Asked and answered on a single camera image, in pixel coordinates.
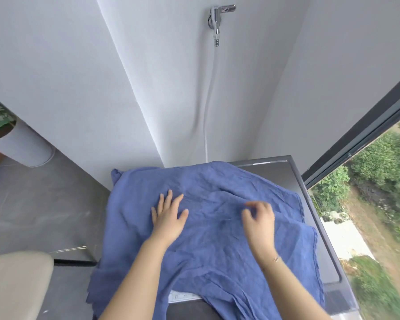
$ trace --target chair seat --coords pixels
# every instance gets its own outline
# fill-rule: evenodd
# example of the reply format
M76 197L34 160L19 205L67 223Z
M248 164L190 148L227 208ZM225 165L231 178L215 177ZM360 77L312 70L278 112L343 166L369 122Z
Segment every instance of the chair seat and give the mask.
M0 320L35 320L53 271L53 258L37 251L0 255Z

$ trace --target person's left hand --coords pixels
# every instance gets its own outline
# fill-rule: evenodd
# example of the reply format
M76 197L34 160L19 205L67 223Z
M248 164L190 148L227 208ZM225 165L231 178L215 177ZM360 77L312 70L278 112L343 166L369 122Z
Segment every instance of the person's left hand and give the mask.
M188 209L182 211L178 219L179 203L183 197L184 194L181 194L172 202L172 190L169 190L166 199L163 194L160 194L157 210L154 207L151 208L154 230L150 238L163 244L165 249L179 237L184 229Z

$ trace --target blue cloth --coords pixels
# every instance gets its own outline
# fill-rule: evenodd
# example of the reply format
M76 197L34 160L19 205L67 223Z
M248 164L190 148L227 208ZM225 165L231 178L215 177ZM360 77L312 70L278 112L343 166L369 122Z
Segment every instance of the blue cloth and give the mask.
M184 193L189 209L181 236L165 253L153 319L165 319L171 288L192 292L225 320L280 319L261 269L243 232L241 211L249 200L271 203L278 253L322 306L316 261L317 233L305 225L296 193L224 162L112 172L102 259L92 273L87 302L100 316L127 274L153 224L159 194Z

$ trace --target plant pot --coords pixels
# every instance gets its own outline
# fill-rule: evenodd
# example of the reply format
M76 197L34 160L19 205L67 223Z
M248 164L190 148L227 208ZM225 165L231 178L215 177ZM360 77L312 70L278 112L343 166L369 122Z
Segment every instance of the plant pot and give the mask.
M25 166L38 167L52 159L55 148L17 118L11 132L0 138L0 153Z

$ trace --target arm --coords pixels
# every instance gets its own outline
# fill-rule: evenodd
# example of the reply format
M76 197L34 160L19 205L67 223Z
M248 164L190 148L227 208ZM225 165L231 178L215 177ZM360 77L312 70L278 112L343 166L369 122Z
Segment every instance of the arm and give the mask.
M151 208L153 233L142 245L100 320L152 319L163 256L181 234L188 217L188 210L184 210L179 219L177 217L183 196L181 194L171 203L171 190L166 200L160 194L157 210Z
M274 247L274 212L267 202L247 202L256 208L256 219L242 212L244 233L250 250L264 273L283 320L330 320L329 315L278 257Z

